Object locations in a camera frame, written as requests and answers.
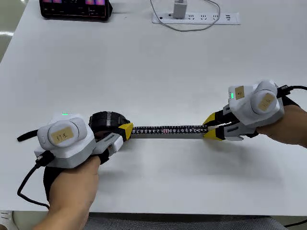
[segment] floor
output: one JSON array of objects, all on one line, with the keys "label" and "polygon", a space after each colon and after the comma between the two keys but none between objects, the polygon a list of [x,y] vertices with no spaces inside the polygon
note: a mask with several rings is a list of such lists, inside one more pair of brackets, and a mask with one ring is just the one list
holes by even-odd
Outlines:
[{"label": "floor", "polygon": [[[14,34],[28,0],[0,0],[0,62]],[[30,230],[38,223],[46,212],[21,212],[14,213],[14,220],[20,230]],[[282,224],[302,221],[306,217],[274,217]],[[295,226],[292,230],[305,230],[307,224]]]}]

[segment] black device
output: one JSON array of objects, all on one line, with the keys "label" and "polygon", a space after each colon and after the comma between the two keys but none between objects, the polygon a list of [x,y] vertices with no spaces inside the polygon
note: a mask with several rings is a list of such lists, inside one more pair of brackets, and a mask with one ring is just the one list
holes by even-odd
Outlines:
[{"label": "black device", "polygon": [[106,21],[112,13],[109,0],[39,0],[45,18]]}]

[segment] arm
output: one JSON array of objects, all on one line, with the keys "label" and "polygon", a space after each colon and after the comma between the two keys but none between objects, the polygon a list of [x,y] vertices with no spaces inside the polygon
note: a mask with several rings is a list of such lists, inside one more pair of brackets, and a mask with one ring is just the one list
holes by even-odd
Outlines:
[{"label": "arm", "polygon": [[257,128],[257,132],[281,143],[307,148],[307,112],[296,105],[285,106],[282,119]]},{"label": "arm", "polygon": [[99,157],[63,171],[50,189],[50,210],[34,230],[80,230],[84,227],[98,187]]}]

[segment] white cable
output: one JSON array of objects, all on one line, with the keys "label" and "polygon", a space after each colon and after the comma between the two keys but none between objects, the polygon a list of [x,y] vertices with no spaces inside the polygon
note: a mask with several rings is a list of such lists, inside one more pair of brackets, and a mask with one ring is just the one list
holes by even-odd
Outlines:
[{"label": "white cable", "polygon": [[213,25],[220,19],[220,16],[221,16],[221,8],[220,8],[219,4],[217,4],[216,2],[211,1],[211,0],[204,0],[204,1],[206,1],[207,3],[210,3],[210,4],[214,5],[214,6],[216,6],[216,8],[218,9],[218,16],[217,16],[217,18],[214,20],[213,23],[211,23],[210,25],[206,26],[205,28],[201,28],[201,29],[191,29],[191,30],[180,30],[180,29],[174,28],[174,27],[172,27],[172,26],[170,26],[170,25],[167,25],[167,24],[163,23],[163,22],[160,20],[160,18],[158,17],[157,12],[156,12],[155,9],[154,9],[153,0],[150,0],[150,4],[151,4],[151,6],[152,6],[152,9],[153,9],[153,12],[154,12],[155,16],[157,17],[157,19],[158,19],[158,21],[159,21],[159,23],[160,23],[161,25],[163,25],[163,26],[165,26],[165,27],[167,27],[167,28],[169,28],[169,29],[171,29],[171,30],[175,30],[175,31],[179,31],[179,32],[192,32],[192,31],[202,31],[202,30],[209,29],[211,26],[213,26]]}]

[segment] black cable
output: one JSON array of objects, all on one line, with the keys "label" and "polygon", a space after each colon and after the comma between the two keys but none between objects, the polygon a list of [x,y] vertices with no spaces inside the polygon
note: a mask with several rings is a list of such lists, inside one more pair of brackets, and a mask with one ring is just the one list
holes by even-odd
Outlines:
[{"label": "black cable", "polygon": [[24,188],[25,184],[27,183],[27,181],[29,180],[30,176],[32,176],[32,174],[35,172],[36,169],[38,169],[40,166],[38,164],[35,164],[34,167],[28,172],[27,176],[25,176],[24,180],[22,181],[21,185],[19,186],[18,190],[17,190],[17,195],[20,196],[22,199],[32,203],[32,204],[36,204],[36,205],[40,205],[40,206],[44,206],[46,208],[50,208],[49,205],[44,204],[44,203],[40,203],[38,201],[32,200],[30,198],[28,198],[27,196],[25,196],[24,194],[21,193],[22,189]]},{"label": "black cable", "polygon": [[305,224],[305,223],[307,223],[307,219],[300,221],[300,222],[297,222],[297,223],[294,223],[294,224],[287,224],[284,227],[288,228],[288,227],[297,226],[297,225],[301,225],[301,224]]},{"label": "black cable", "polygon": [[307,90],[307,86],[302,86],[302,85],[294,85],[294,86],[289,86],[288,90],[294,90],[294,89],[301,89],[301,90]]},{"label": "black cable", "polygon": [[306,86],[302,86],[302,85],[293,85],[293,86],[284,85],[284,86],[279,87],[277,89],[277,98],[289,95],[290,91],[294,90],[294,89],[307,90],[307,87]]},{"label": "black cable", "polygon": [[28,198],[26,195],[22,194],[21,191],[23,190],[25,184],[28,182],[29,178],[32,176],[32,174],[35,172],[36,169],[40,168],[41,166],[47,166],[50,162],[54,160],[54,155],[50,151],[45,151],[42,154],[40,154],[37,159],[36,159],[36,164],[34,167],[28,172],[28,174],[25,176],[24,180],[20,184],[18,190],[17,190],[17,195],[20,196],[22,199],[36,205],[44,206],[46,208],[50,208],[49,205],[45,203],[41,203],[35,200],[32,200]]}]

